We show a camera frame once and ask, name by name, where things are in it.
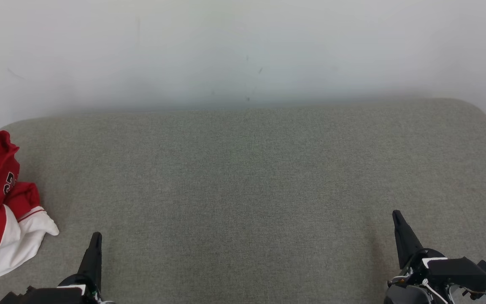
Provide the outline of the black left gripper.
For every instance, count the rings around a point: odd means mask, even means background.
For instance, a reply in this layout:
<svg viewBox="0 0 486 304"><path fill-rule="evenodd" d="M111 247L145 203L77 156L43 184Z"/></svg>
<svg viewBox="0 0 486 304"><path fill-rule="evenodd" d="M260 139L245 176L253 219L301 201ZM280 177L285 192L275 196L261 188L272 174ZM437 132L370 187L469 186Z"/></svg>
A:
<svg viewBox="0 0 486 304"><path fill-rule="evenodd" d="M80 292L80 295L74 296L69 304L101 304L101 286L102 234L94 232L79 266L78 275L65 278L59 284L59 288L76 289Z"/></svg>

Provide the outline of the grey fabric sofa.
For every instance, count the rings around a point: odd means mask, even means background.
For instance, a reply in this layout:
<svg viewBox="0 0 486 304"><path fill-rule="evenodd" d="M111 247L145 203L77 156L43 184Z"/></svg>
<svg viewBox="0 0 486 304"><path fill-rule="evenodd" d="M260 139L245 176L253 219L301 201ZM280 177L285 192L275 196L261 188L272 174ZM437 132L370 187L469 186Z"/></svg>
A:
<svg viewBox="0 0 486 304"><path fill-rule="evenodd" d="M52 287L103 235L117 304L381 303L392 211L486 260L486 114L453 99L49 117L4 127L58 225L0 277Z"/></svg>

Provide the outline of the red white jersey shirt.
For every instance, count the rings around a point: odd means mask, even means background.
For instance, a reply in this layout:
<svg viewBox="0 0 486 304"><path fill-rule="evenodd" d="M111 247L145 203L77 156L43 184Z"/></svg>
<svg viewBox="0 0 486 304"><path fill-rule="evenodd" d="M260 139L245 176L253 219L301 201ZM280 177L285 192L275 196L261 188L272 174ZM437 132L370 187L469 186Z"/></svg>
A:
<svg viewBox="0 0 486 304"><path fill-rule="evenodd" d="M40 205L34 183L19 182L0 203L0 277L35 257L46 234L59 229Z"/></svg>

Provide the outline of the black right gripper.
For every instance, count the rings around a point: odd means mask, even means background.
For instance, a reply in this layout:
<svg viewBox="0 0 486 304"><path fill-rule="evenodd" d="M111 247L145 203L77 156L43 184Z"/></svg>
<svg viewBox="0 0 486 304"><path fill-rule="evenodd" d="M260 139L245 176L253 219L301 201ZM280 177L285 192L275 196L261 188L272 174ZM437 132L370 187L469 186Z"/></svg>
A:
<svg viewBox="0 0 486 304"><path fill-rule="evenodd" d="M425 258L447 260L441 252L430 248L423 248L411 226L407 223L399 210L392 213L394 235L397 245L397 257L401 272L394 277L394 285L420 285L427 278L433 284L448 285L448 279L438 281L430 275L424 264Z"/></svg>

